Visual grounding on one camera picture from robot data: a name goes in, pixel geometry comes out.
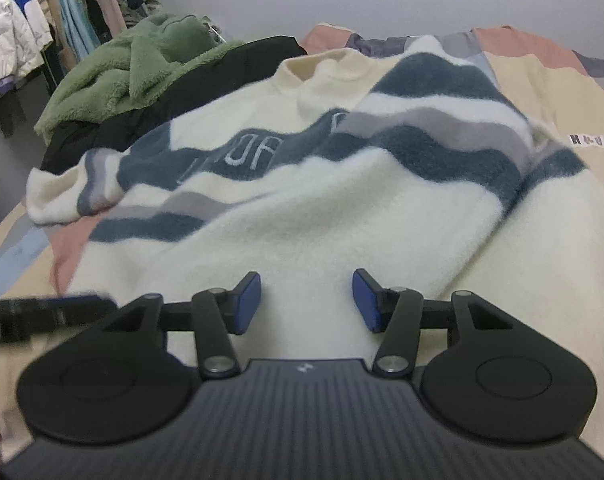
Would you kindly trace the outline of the black coat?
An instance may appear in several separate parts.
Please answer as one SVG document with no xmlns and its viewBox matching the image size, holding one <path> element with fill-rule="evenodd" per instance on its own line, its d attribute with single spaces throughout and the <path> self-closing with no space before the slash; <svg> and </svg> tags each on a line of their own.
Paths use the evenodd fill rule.
<svg viewBox="0 0 604 480">
<path fill-rule="evenodd" d="M 247 84 L 270 78 L 282 61 L 303 55 L 306 51 L 288 36 L 234 47 L 180 76 L 147 107 L 110 117 L 101 124 L 71 120 L 58 125 L 40 169 L 63 174 L 93 148 L 123 152 L 154 128 Z"/>
</svg>

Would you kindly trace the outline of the green fleece jacket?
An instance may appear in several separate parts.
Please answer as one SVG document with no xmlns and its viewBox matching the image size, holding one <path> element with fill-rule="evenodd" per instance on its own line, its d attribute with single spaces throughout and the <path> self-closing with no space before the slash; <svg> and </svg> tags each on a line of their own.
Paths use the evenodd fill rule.
<svg viewBox="0 0 604 480">
<path fill-rule="evenodd" d="M 46 144 L 63 122 L 92 122 L 147 107 L 178 78 L 240 47 L 217 42 L 195 15 L 157 13 L 73 67 L 34 126 Z"/>
</svg>

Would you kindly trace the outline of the white puffer jacket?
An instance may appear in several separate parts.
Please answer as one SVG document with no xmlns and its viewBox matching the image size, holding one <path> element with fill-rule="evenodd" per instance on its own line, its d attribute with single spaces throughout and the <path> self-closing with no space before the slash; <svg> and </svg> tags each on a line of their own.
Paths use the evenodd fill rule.
<svg viewBox="0 0 604 480">
<path fill-rule="evenodd" d="M 0 96 L 43 64 L 43 51 L 18 4 L 0 0 Z"/>
</svg>

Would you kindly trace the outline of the light blue hanging garment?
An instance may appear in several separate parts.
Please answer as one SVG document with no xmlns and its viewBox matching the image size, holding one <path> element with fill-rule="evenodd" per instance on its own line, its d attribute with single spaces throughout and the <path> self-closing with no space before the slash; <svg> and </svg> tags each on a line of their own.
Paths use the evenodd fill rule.
<svg viewBox="0 0 604 480">
<path fill-rule="evenodd" d="M 64 34 L 78 61 L 87 58 L 100 42 L 87 16 L 84 0 L 59 0 Z"/>
</svg>

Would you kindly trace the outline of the blue white hanging jacket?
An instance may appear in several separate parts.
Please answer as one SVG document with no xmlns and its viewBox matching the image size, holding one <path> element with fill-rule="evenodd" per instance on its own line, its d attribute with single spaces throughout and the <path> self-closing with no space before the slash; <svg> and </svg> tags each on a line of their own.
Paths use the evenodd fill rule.
<svg viewBox="0 0 604 480">
<path fill-rule="evenodd" d="M 38 50 L 44 51 L 54 40 L 40 3 L 37 0 L 14 1 L 18 4 L 31 27 Z"/>
</svg>

